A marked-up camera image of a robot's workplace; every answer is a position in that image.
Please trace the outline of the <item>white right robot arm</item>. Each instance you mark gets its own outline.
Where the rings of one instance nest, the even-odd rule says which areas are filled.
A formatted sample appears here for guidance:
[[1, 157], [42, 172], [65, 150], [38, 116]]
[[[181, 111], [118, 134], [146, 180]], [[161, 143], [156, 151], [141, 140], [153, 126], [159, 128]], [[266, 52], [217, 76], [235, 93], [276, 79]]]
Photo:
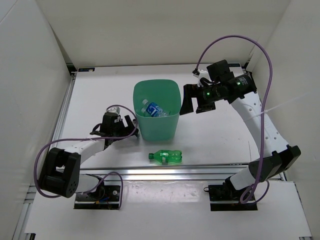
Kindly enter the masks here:
[[[208, 80], [208, 76], [204, 72], [200, 74], [198, 84], [184, 85], [179, 113], [209, 112], [215, 110], [217, 101], [225, 100], [240, 115], [259, 148], [259, 159], [228, 177], [217, 194], [228, 200], [239, 198], [240, 202], [249, 201], [259, 183], [291, 167], [301, 155], [301, 150], [297, 145], [289, 145], [263, 111], [256, 85], [249, 76], [226, 73], [215, 77], [213, 81]], [[193, 108], [193, 98], [197, 100], [197, 109]]]

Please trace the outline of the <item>clear unlabelled plastic bottle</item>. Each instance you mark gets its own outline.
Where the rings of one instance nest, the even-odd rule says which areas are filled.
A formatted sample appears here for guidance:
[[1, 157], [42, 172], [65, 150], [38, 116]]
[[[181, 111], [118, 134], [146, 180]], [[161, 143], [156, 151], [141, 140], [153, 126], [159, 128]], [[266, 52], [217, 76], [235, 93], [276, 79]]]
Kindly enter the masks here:
[[141, 113], [144, 117], [150, 117], [150, 114], [148, 113], [147, 109], [145, 107], [143, 107], [141, 109]]

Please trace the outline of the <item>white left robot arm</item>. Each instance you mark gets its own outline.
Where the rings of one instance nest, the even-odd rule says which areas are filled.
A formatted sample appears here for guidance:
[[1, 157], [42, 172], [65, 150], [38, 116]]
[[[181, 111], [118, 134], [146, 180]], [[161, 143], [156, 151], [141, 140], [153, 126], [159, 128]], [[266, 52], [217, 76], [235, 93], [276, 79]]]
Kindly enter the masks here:
[[[105, 194], [102, 178], [85, 174], [81, 176], [81, 164], [95, 154], [107, 149], [113, 142], [131, 136], [138, 136], [138, 121], [129, 115], [107, 112], [102, 122], [93, 127], [86, 138], [64, 138], [47, 143], [36, 156], [33, 178], [39, 194], [46, 198], [70, 198], [75, 193], [88, 194], [93, 200], [100, 200]], [[45, 156], [39, 176], [37, 176], [38, 161], [42, 152], [50, 145], [58, 142], [74, 142], [77, 144], [65, 149], [53, 147]]]

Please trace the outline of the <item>green plastic soda bottle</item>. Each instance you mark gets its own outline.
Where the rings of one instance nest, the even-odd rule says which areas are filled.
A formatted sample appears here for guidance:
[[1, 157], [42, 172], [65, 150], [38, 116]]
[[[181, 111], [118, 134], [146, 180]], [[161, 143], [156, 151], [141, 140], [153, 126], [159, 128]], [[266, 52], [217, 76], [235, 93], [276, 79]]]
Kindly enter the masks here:
[[180, 150], [159, 150], [149, 153], [148, 159], [159, 165], [177, 165], [182, 163], [182, 151]]

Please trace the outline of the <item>blue label bottle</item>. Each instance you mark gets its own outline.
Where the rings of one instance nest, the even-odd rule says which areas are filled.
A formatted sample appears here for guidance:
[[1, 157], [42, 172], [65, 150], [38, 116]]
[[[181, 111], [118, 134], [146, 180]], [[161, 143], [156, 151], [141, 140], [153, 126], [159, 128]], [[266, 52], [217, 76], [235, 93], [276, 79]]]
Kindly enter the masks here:
[[143, 107], [146, 108], [147, 112], [150, 114], [150, 117], [169, 117], [170, 112], [164, 111], [158, 104], [144, 99], [142, 101]]

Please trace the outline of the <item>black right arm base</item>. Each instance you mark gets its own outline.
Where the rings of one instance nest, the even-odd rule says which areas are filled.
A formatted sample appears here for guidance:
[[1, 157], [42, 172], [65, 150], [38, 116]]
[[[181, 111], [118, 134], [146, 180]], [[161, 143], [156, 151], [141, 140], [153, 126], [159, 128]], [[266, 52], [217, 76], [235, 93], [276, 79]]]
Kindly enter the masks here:
[[256, 199], [253, 196], [248, 203], [242, 204], [240, 197], [245, 188], [236, 190], [229, 178], [222, 184], [211, 184], [203, 188], [209, 194], [211, 212], [257, 211]]

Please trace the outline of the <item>black label plastic bottle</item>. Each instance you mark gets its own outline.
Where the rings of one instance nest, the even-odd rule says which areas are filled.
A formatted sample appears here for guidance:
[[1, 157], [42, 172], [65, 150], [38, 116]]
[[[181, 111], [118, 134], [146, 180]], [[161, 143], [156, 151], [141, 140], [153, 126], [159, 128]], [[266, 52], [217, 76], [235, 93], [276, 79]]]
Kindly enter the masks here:
[[138, 129], [138, 121], [136, 118], [134, 118], [132, 120], [132, 125], [133, 125], [133, 129], [134, 129], [134, 133], [132, 135], [138, 137], [139, 136], [139, 129]]

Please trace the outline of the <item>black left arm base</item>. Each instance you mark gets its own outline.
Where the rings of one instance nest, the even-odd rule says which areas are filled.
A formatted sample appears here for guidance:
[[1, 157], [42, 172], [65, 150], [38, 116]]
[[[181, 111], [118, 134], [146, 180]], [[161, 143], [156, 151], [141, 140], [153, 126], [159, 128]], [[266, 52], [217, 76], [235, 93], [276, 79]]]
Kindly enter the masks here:
[[120, 210], [123, 203], [124, 180], [115, 171], [98, 179], [98, 185], [88, 192], [77, 193], [73, 208], [75, 210]]

